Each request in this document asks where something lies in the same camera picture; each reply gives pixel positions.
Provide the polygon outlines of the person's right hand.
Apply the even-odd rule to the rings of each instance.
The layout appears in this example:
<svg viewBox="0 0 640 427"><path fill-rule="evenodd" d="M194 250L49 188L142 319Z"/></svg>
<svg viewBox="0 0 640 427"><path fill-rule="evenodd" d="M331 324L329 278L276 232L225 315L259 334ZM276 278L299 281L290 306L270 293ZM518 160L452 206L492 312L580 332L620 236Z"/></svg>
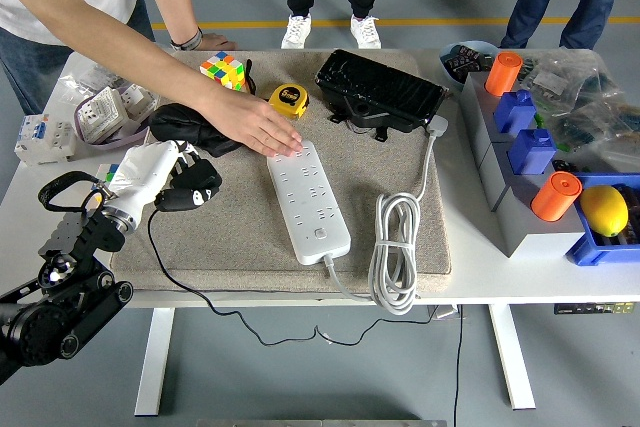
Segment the person's right hand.
<svg viewBox="0 0 640 427"><path fill-rule="evenodd" d="M201 114L222 134L263 156L292 156L302 150L302 137L292 124L250 94L224 90Z"/></svg>

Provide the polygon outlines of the person's left hand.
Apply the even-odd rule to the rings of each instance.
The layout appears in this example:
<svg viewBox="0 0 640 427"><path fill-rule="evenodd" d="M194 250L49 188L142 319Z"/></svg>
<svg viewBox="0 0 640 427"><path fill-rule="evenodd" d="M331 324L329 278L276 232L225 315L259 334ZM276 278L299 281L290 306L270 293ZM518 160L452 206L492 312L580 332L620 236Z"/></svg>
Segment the person's left hand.
<svg viewBox="0 0 640 427"><path fill-rule="evenodd" d="M237 49L236 42L216 33L204 33L200 43L196 46L197 51L235 51Z"/></svg>

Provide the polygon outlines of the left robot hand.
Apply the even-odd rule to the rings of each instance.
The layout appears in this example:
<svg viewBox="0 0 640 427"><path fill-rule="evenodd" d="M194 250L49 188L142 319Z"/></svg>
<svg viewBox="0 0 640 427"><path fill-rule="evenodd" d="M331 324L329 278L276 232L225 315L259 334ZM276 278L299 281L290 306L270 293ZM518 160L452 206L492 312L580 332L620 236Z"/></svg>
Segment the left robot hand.
<svg viewBox="0 0 640 427"><path fill-rule="evenodd" d="M154 142L130 148L119 164L105 201L105 215L134 230L143 209L187 211L209 201L222 178L207 159L186 141Z"/></svg>

